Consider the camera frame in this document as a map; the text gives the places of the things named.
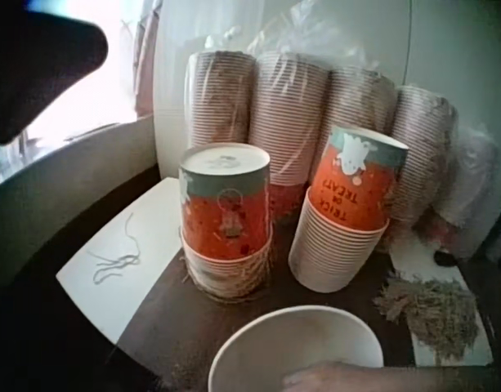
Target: stack of paper cups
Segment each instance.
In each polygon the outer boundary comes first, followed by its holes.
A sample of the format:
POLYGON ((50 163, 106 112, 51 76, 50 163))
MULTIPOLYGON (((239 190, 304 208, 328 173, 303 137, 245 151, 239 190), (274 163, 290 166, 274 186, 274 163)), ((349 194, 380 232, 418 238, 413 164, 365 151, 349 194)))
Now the stack of paper cups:
POLYGON ((289 254, 293 276, 314 292, 341 290, 369 258, 387 224, 373 231, 349 229, 325 218, 306 197, 289 254))
POLYGON ((311 179, 317 170, 332 126, 360 127, 389 134, 396 102, 394 82, 379 72, 351 66, 332 70, 311 179))
POLYGON ((446 170, 457 111, 446 98, 417 87, 399 90, 393 137, 410 147, 391 217, 414 225, 432 203, 446 170))
POLYGON ((271 205, 280 218, 302 203, 319 139, 328 71, 293 53, 265 53, 257 67, 249 143, 271 156, 271 205))
POLYGON ((316 292, 345 287, 388 226, 408 146, 378 132, 334 127, 289 255, 296 279, 316 292))
POLYGON ((207 51, 189 58, 186 117, 189 145, 248 139, 255 59, 240 51, 207 51))
POLYGON ((182 241, 195 283, 220 298, 251 292, 266 277, 271 244, 269 155, 213 143, 181 160, 182 241))

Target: cup rim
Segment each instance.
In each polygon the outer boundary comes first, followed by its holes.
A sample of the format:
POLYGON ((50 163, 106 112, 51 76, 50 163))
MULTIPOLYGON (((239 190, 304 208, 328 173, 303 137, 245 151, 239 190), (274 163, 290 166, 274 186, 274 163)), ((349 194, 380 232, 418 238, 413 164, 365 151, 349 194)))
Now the cup rim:
POLYGON ((406 145, 405 143, 402 143, 394 139, 393 137, 386 136, 377 131, 372 131, 362 127, 353 127, 353 128, 338 127, 338 129, 345 133, 353 133, 358 136, 368 137, 370 139, 380 141, 381 143, 391 145, 392 147, 396 147, 398 149, 404 149, 407 151, 409 150, 409 146, 406 145))
POLYGON ((210 366, 210 371, 208 372, 208 391, 213 392, 213 376, 214 372, 217 368, 217 364, 221 360, 221 357, 225 353, 225 351, 234 343, 237 339, 239 339, 240 336, 242 336, 246 331, 249 331, 250 329, 254 328, 258 324, 266 321, 267 319, 272 319, 276 316, 280 316, 282 314, 288 314, 288 313, 296 313, 296 312, 302 312, 306 310, 319 310, 319 311, 325 311, 325 312, 330 312, 334 314, 339 314, 341 316, 344 316, 346 318, 349 318, 356 323, 358 323, 365 331, 366 333, 373 338, 373 342, 375 345, 375 350, 378 355, 378 366, 381 368, 384 364, 384 357, 382 354, 382 347, 381 343, 379 342, 378 337, 375 335, 374 331, 372 331, 372 328, 368 326, 367 323, 365 323, 362 319, 359 317, 355 316, 354 314, 347 312, 345 310, 339 309, 339 308, 333 308, 330 306, 323 306, 323 305, 299 305, 299 306, 292 306, 288 308, 283 308, 279 309, 267 314, 264 314, 261 317, 258 317, 251 321, 250 323, 244 325, 242 328, 240 328, 236 333, 234 333, 231 337, 228 338, 228 340, 221 346, 221 348, 217 351, 216 356, 214 357, 214 360, 212 361, 212 365, 210 366))

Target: dark object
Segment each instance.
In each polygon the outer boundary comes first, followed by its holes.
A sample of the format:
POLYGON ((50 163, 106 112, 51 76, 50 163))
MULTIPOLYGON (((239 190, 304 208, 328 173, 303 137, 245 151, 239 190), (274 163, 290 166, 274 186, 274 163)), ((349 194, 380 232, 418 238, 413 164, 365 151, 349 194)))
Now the dark object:
POLYGON ((29 12, 19 0, 2 3, 0 144, 6 144, 63 91, 98 69, 108 46, 94 25, 29 12))
POLYGON ((455 260, 455 257, 450 255, 449 253, 437 251, 433 255, 433 260, 437 265, 440 265, 441 267, 455 267, 457 265, 457 260, 455 260))

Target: orange paper cup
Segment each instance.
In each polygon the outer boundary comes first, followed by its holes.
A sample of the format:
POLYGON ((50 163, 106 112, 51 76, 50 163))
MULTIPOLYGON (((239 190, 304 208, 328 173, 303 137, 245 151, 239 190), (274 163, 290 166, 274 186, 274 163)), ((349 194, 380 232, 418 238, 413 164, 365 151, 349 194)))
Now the orange paper cup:
POLYGON ((408 146, 381 133, 334 127, 308 197, 333 222, 381 229, 407 152, 408 146))

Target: wood shavings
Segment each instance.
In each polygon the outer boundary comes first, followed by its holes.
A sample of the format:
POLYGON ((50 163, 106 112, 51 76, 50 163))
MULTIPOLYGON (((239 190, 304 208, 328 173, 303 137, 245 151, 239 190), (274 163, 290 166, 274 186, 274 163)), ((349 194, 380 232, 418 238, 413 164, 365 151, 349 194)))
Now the wood shavings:
POLYGON ((92 280, 94 281, 95 285, 102 284, 106 279, 108 279, 112 276, 117 276, 117 277, 123 276, 120 273, 110 272, 110 271, 122 270, 123 268, 127 267, 128 265, 139 265, 141 263, 141 259, 140 259, 141 250, 139 248, 139 243, 137 242, 137 239, 135 237, 133 237, 132 235, 130 235, 128 233, 128 223, 130 222, 133 215, 134 215, 134 213, 131 213, 130 216, 128 216, 127 220, 125 221, 124 229, 125 229, 125 235, 127 237, 129 237, 136 244, 136 249, 137 249, 136 254, 127 254, 127 255, 119 257, 116 260, 113 260, 113 259, 108 259, 108 258, 103 257, 103 256, 99 256, 93 252, 87 252, 90 256, 104 261, 104 262, 96 264, 96 266, 102 266, 103 268, 99 268, 94 273, 94 275, 92 277, 92 280))
POLYGON ((417 278, 409 282, 400 276, 387 281, 374 299, 379 312, 395 323, 403 314, 409 330, 436 352, 436 365, 446 359, 462 359, 479 333, 474 295, 457 281, 417 278))

